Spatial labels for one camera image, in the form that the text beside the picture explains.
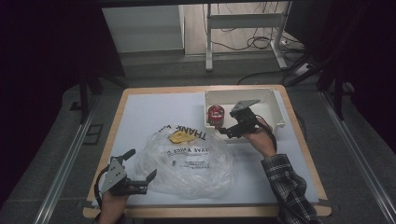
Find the wooden table edge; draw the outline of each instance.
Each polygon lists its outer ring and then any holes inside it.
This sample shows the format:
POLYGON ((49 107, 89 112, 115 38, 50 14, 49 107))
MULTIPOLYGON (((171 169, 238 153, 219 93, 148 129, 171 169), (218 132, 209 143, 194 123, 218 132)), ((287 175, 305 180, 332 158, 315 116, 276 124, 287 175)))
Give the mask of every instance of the wooden table edge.
MULTIPOLYGON (((327 202, 328 198, 324 188, 321 184, 320 178, 318 176, 317 168, 312 160, 311 154, 309 152, 308 146, 304 140, 303 133, 300 129, 298 120, 292 110, 291 101, 286 92, 286 89, 281 85, 243 85, 243 86, 189 86, 189 87, 158 87, 158 88, 131 88, 126 89, 120 99, 119 107, 117 109, 116 115, 113 119, 113 123, 108 134, 105 148, 102 153, 102 157, 99 161, 98 168, 95 173, 95 178, 92 181, 90 192, 87 197, 88 202, 94 200, 93 186, 94 182, 102 171, 107 166, 108 158, 110 157, 111 148, 114 145, 115 136, 117 130, 120 126, 120 120, 125 108, 125 104, 128 100, 128 96, 131 94, 158 94, 158 93, 186 93, 186 92, 204 92, 204 91, 215 91, 215 90, 245 90, 245 89, 259 89, 259 88, 271 88, 279 91, 282 100, 285 104, 286 110, 291 121, 291 125, 297 136, 297 141, 300 145, 301 151, 303 152, 306 165, 311 174, 312 180, 314 182, 315 189, 318 193, 318 198, 322 202, 327 202)), ((317 209, 318 216, 326 217, 332 213, 332 208, 327 205, 315 205, 317 209)), ((183 207, 183 208, 127 208, 125 209, 125 214, 127 217, 276 217, 277 216, 277 206, 237 206, 237 207, 183 207)), ((83 209, 84 217, 94 218, 100 212, 96 208, 85 207, 83 209)))

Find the checkered shirt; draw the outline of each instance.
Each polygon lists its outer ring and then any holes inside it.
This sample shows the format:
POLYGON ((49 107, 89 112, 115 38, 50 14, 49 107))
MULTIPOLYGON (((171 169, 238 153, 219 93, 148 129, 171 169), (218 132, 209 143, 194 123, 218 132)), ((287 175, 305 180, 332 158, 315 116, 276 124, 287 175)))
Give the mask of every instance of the checkered shirt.
POLYGON ((304 223, 295 214, 305 219, 305 223, 321 223, 317 211, 304 196, 305 180, 294 172, 286 155, 277 154, 265 158, 262 160, 262 167, 278 201, 277 219, 280 223, 304 223))

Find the metal frame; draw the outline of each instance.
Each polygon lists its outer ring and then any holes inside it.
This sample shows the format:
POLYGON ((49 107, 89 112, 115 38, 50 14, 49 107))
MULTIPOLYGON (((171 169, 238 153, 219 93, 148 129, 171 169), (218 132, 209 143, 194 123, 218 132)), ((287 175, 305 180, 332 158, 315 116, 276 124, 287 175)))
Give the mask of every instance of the metal frame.
POLYGON ((387 193, 382 183, 376 177, 373 169, 370 166, 370 163, 366 160, 365 156, 361 152, 361 148, 355 141, 345 122, 340 120, 332 109, 333 103, 331 97, 323 91, 319 92, 319 96, 321 97, 323 104, 326 106, 326 109, 329 112, 335 127, 346 143, 346 147, 348 148, 351 157, 361 171, 363 179, 365 180, 370 191, 373 193, 376 202, 378 203, 378 206, 387 219, 388 223, 396 223, 396 208, 391 197, 387 193))
POLYGON ((55 205, 58 202, 62 190, 64 189, 64 184, 66 183, 67 177, 72 170, 73 164, 76 160, 76 157, 79 153, 79 149, 81 147, 82 141, 88 128, 90 127, 92 118, 95 114, 96 106, 99 102, 100 96, 94 95, 91 99, 91 111, 87 115, 86 122, 80 124, 78 128, 78 132, 70 146, 67 150, 66 155, 64 156, 64 161, 62 162, 58 173, 56 174, 54 180, 52 181, 51 186, 49 187, 49 192, 44 199, 44 202, 41 204, 40 209, 37 212, 37 216, 35 217, 35 224, 39 223, 49 223, 50 218, 52 216, 53 210, 55 209, 55 205))
POLYGON ((212 29, 257 27, 277 27, 276 38, 274 41, 271 41, 271 48, 276 56, 280 69, 288 68, 282 54, 280 53, 279 42, 289 15, 290 6, 291 2, 288 2, 282 13, 212 15, 211 4, 207 4, 206 71, 213 71, 212 29))

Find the white plastic bag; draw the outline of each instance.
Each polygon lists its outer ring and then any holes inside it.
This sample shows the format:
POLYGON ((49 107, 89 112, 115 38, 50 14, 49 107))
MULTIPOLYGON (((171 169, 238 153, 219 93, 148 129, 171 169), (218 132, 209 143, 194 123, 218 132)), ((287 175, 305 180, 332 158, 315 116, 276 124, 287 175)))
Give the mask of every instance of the white plastic bag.
POLYGON ((223 140, 178 125, 167 125, 148 139, 137 155, 132 176, 144 179, 154 169, 157 176, 149 190, 188 199, 219 197, 235 180, 233 153, 223 140), (174 144, 169 137, 177 131, 194 139, 174 144))

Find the cable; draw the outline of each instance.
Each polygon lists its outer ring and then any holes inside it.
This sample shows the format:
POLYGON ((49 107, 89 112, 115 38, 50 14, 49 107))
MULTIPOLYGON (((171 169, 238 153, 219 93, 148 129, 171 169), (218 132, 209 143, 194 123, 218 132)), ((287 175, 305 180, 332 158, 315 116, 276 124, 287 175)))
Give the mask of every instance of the cable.
POLYGON ((265 13, 265 9, 267 8, 267 2, 262 5, 262 13, 265 13))
POLYGON ((274 27, 271 27, 271 37, 270 37, 271 40, 272 40, 272 34, 274 33, 273 30, 274 30, 274 27))
POLYGON ((292 62, 292 63, 295 63, 295 62, 297 62, 297 60, 293 60, 293 59, 291 59, 291 58, 289 58, 288 57, 288 54, 289 53, 294 53, 293 51, 286 51, 286 52, 284 52, 284 54, 283 54, 283 58, 285 58, 286 60, 288 60, 289 62, 292 62))
POLYGON ((95 185, 94 185, 94 187, 93 187, 95 199, 96 199, 96 201, 98 202, 99 208, 101 208, 101 209, 102 209, 102 199, 101 199, 100 194, 99 194, 99 181, 100 181, 102 175, 103 175, 105 172, 108 171, 108 168, 109 168, 109 165, 107 165, 107 166, 105 167, 105 169, 103 169, 103 170, 99 173, 98 177, 96 177, 96 182, 95 182, 95 185))
POLYGON ((258 5, 256 8, 254 8, 254 11, 253 11, 253 12, 256 12, 256 10, 257 10, 261 5, 262 5, 262 2, 260 2, 259 5, 258 5))
MULTIPOLYGON (((233 12, 228 8, 228 4, 226 3, 225 4, 225 6, 227 7, 227 9, 230 11, 230 13, 231 14, 233 14, 233 12)), ((220 15, 220 7, 219 7, 219 3, 218 3, 218 13, 219 13, 219 15, 220 15)), ((223 30, 223 29, 220 29, 222 32, 231 32, 231 31, 233 31, 233 30, 236 30, 236 28, 232 28, 232 29, 228 29, 228 30, 223 30)))
POLYGON ((280 49, 283 49, 283 50, 285 50, 285 51, 290 51, 290 52, 305 53, 305 49, 291 49, 291 48, 288 48, 288 47, 286 47, 286 46, 284 46, 284 45, 279 45, 279 48, 280 48, 280 49))
MULTIPOLYGON (((206 25, 205 25, 205 9, 204 9, 204 4, 202 4, 202 12, 203 12, 203 19, 204 19, 204 29, 205 29, 205 33, 207 34, 206 25)), ((225 45, 225 44, 221 44, 221 43, 215 42, 215 41, 211 41, 211 42, 212 42, 212 44, 220 45, 220 46, 223 46, 224 48, 232 49, 232 50, 236 50, 236 51, 238 51, 238 50, 244 50, 244 49, 249 49, 249 48, 266 49, 266 48, 268 48, 268 47, 270 46, 270 41, 271 41, 271 39, 269 39, 268 37, 265 37, 265 36, 255 36, 255 34, 257 33, 257 30, 258 30, 258 29, 259 29, 259 28, 256 28, 256 31, 254 32, 253 37, 251 37, 251 38, 249 38, 249 39, 247 40, 247 46, 244 47, 244 48, 241 48, 241 49, 235 49, 235 48, 229 47, 229 46, 227 46, 227 45, 225 45), (266 44, 264 47, 259 47, 259 46, 256 45, 256 41, 266 41, 267 44, 266 44)))
POLYGON ((283 36, 283 35, 282 35, 282 37, 283 37, 283 38, 285 38, 286 40, 289 40, 289 41, 291 41, 291 42, 295 42, 295 43, 301 43, 301 41, 300 41, 300 40, 297 40, 297 39, 295 39, 295 40, 293 40, 293 39, 289 39, 289 38, 287 38, 287 37, 285 37, 285 36, 283 36))
POLYGON ((301 64, 305 63, 308 61, 309 55, 304 53, 303 56, 301 56, 297 61, 294 62, 294 64, 283 74, 282 79, 279 81, 279 84, 282 86, 285 86, 285 79, 291 74, 292 71, 301 64))
POLYGON ((272 140, 272 142, 273 142, 275 152, 277 152, 276 138, 275 138, 274 134, 272 133, 271 126, 269 126, 268 123, 267 123, 267 121, 265 121, 265 119, 263 119, 260 115, 255 115, 255 116, 261 118, 261 119, 265 122, 266 126, 263 125, 261 122, 259 122, 259 121, 256 119, 256 125, 258 125, 258 126, 261 127, 263 130, 265 130, 265 132, 268 134, 268 136, 271 138, 271 140, 272 140))
POLYGON ((264 75, 264 74, 270 74, 270 73, 278 73, 278 72, 279 72, 279 71, 277 71, 277 72, 260 72, 260 73, 253 73, 253 74, 250 74, 250 75, 247 75, 247 76, 245 76, 245 77, 240 78, 240 79, 236 82, 236 85, 239 86, 239 84, 241 84, 241 82, 242 82, 244 79, 248 78, 248 77, 255 77, 255 76, 258 76, 258 75, 264 75))
POLYGON ((276 6, 275 6, 275 10, 274 10, 274 12, 276 12, 276 9, 277 9, 277 5, 279 4, 279 2, 276 2, 276 6))

